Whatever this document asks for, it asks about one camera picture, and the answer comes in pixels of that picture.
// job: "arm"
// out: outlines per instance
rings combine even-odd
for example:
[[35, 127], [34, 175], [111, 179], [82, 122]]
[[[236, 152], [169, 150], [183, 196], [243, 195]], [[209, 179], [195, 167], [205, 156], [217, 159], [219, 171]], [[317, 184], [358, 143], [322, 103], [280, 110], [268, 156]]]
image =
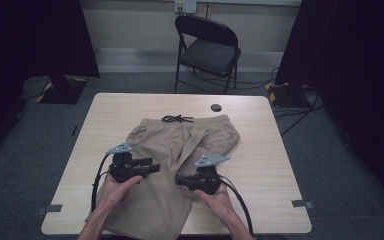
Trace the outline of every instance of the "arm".
[[107, 174], [101, 201], [93, 211], [92, 216], [77, 239], [99, 239], [108, 215], [114, 210], [117, 204], [121, 202], [129, 188], [139, 183], [140, 180], [142, 180], [142, 177], [136, 176], [124, 183], [118, 183], [111, 174]]
[[226, 185], [221, 184], [214, 195], [208, 195], [197, 189], [195, 195], [207, 204], [211, 211], [227, 226], [233, 240], [253, 240], [242, 220], [236, 214], [230, 202]]

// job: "black folding chair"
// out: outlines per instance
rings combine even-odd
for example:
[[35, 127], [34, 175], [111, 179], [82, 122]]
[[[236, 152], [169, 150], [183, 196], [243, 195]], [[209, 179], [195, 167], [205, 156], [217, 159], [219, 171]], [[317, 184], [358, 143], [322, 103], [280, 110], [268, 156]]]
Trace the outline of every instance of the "black folding chair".
[[[233, 72], [234, 87], [236, 88], [237, 64], [241, 55], [236, 34], [224, 24], [196, 16], [178, 16], [175, 24], [180, 40], [174, 93], [177, 93], [179, 82], [202, 89], [179, 80], [180, 65], [191, 68], [195, 75], [196, 70], [199, 70], [226, 78], [223, 94], [227, 93]], [[196, 38], [190, 46], [186, 46], [185, 34]]]

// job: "wooden table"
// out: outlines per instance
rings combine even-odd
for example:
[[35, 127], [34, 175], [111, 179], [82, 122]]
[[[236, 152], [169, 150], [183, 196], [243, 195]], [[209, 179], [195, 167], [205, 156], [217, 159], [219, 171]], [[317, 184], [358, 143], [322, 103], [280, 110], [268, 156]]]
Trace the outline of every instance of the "wooden table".
[[[213, 112], [212, 104], [222, 107]], [[205, 118], [226, 114], [241, 138], [229, 153], [231, 160], [217, 165], [239, 190], [251, 214], [255, 234], [308, 233], [311, 223], [269, 102], [262, 96], [101, 93], [95, 96], [67, 163], [44, 234], [79, 234], [90, 210], [92, 183], [105, 151], [125, 141], [144, 118], [166, 115]], [[111, 160], [107, 160], [103, 169]], [[233, 193], [232, 204], [246, 225]], [[194, 202], [182, 234], [226, 234], [227, 228], [202, 202]]]

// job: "handheld controller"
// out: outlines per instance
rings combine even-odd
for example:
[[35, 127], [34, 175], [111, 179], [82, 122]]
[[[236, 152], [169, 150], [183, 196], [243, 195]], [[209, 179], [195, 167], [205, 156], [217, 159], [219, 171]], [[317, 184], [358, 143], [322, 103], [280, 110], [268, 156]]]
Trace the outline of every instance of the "handheld controller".
[[152, 165], [152, 161], [152, 158], [133, 160], [130, 152], [116, 153], [113, 155], [109, 172], [119, 183], [138, 175], [146, 178], [149, 174], [160, 171], [160, 164]]
[[216, 167], [214, 165], [198, 167], [196, 171], [197, 173], [191, 176], [177, 175], [174, 177], [176, 184], [186, 186], [191, 191], [200, 189], [209, 195], [216, 193], [221, 184]]

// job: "white wall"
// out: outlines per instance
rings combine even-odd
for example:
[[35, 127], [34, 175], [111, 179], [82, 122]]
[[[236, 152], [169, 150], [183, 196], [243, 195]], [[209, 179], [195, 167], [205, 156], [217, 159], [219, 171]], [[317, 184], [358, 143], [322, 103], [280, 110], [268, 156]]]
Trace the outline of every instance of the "white wall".
[[[177, 50], [174, 3], [82, 1], [95, 48]], [[203, 16], [205, 3], [197, 4]], [[209, 18], [228, 25], [243, 51], [283, 52], [298, 6], [211, 3]]]

